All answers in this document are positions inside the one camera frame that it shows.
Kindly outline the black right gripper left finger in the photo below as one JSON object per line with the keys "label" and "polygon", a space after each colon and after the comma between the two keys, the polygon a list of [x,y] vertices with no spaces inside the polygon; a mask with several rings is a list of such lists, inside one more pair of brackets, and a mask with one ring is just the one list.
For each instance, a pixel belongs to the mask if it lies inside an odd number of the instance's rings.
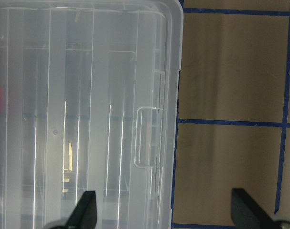
{"label": "black right gripper left finger", "polygon": [[97,225],[97,201],[95,191],[85,191],[69,219],[65,229],[95,229]]}

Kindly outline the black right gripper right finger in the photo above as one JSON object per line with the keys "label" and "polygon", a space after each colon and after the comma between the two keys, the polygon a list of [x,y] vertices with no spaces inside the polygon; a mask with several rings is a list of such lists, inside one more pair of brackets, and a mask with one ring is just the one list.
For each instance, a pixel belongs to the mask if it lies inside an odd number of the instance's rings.
{"label": "black right gripper right finger", "polygon": [[274,229],[271,217],[243,189],[231,191],[231,219],[237,229]]}

